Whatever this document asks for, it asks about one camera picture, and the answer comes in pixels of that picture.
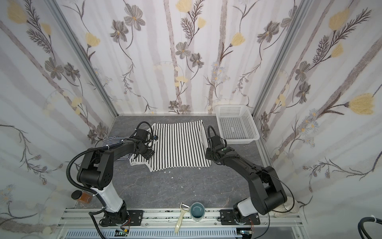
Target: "perforated basket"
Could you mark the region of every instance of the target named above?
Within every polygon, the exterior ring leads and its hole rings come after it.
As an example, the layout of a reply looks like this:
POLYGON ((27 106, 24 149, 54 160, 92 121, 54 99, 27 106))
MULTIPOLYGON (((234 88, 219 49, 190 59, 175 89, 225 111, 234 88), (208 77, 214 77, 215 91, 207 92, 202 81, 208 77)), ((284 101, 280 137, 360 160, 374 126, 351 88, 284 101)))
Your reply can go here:
POLYGON ((249 109, 241 104, 226 104, 215 107, 220 137, 227 144, 245 144, 260 138, 249 109))

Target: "striped fabric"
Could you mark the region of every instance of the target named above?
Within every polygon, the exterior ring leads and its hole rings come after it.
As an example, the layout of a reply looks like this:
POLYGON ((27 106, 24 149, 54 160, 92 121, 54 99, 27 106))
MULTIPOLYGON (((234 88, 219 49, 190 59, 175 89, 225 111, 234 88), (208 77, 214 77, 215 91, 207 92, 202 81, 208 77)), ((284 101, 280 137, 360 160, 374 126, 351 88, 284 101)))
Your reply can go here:
MULTIPOLYGON (((177 124, 153 124, 152 130, 158 136, 152 149, 155 154, 150 160, 130 154, 120 159, 130 159, 130 164, 144 164, 149 170, 158 171, 170 167, 209 167, 205 159, 207 136, 202 120, 177 124)), ((118 143, 124 137, 106 138, 103 146, 118 143)))

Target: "gray table surface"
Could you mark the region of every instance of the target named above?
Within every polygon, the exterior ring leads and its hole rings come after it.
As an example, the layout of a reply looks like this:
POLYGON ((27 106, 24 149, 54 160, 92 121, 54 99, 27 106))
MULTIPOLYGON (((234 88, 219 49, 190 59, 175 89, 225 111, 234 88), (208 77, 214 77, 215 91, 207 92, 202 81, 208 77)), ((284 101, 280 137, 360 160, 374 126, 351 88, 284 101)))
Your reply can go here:
MULTIPOLYGON (((203 120, 206 129, 212 125, 219 131, 215 116, 118 116, 109 136, 130 136, 141 121, 171 124, 197 120, 203 120)), ((242 157, 263 165, 255 141, 230 146, 242 157)), ((210 167, 174 167, 150 172, 146 165, 130 166, 128 160, 118 160, 114 162, 113 185, 127 208, 178 208, 181 202, 224 208, 249 197, 247 181, 233 169, 215 163, 210 167)), ((90 204, 76 206, 100 207, 96 198, 90 204)))

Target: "peeler handle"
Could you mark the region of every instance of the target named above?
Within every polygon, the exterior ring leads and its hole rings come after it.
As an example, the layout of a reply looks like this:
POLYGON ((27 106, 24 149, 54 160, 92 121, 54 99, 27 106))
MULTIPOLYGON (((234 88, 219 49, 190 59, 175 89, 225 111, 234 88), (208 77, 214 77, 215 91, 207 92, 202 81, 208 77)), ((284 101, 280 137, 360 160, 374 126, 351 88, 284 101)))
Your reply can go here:
POLYGON ((179 232, 180 225, 182 224, 182 220, 183 220, 183 215, 184 215, 186 212, 187 212, 187 211, 183 211, 183 210, 181 210, 179 219, 178 219, 178 221, 177 221, 177 223, 176 223, 176 226, 175 226, 175 233, 178 233, 178 232, 179 232))

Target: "teal cup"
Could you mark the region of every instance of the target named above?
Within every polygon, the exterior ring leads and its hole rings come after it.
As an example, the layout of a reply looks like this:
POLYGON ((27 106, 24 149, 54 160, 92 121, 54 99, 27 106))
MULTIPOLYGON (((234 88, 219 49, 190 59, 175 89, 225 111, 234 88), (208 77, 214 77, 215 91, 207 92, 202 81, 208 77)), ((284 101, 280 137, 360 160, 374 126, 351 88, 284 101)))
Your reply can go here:
POLYGON ((204 217, 205 213, 206 209, 203 204, 199 202, 193 203, 190 207, 190 214, 194 221, 200 221, 204 217))

